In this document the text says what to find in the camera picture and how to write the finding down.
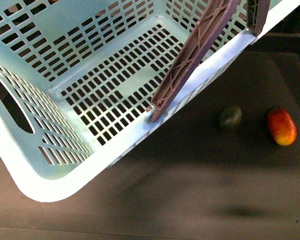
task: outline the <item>red fruit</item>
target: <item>red fruit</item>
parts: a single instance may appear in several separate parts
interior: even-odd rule
[[[291,145],[297,138],[297,127],[290,114],[279,106],[265,112],[266,126],[273,139],[281,146]]]

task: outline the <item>laundry basket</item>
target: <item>laundry basket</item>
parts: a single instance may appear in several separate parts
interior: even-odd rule
[[[26,196],[53,202],[74,194],[300,0],[273,0],[258,37],[245,30],[243,0],[166,113],[149,122],[145,109],[207,3],[0,0],[0,156]]]

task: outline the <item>dark gray surface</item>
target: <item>dark gray surface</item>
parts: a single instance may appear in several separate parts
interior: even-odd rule
[[[24,196],[0,159],[0,239],[300,239],[299,60],[242,53],[122,160],[60,202]],[[224,132],[216,118],[230,105],[241,107],[242,122]],[[295,120],[291,146],[276,145],[263,127],[272,105]]]

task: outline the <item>small green mango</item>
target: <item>small green mango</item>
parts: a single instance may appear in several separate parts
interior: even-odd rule
[[[236,129],[241,122],[242,112],[239,106],[225,108],[219,114],[219,128],[225,131]]]

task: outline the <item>brown plastic strap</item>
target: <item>brown plastic strap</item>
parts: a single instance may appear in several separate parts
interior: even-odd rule
[[[246,11],[248,28],[258,36],[266,23],[271,0],[247,0]]]
[[[174,60],[151,99],[155,112],[151,121],[156,122],[171,104],[190,75],[211,48],[231,19],[241,0],[210,0],[200,20]]]

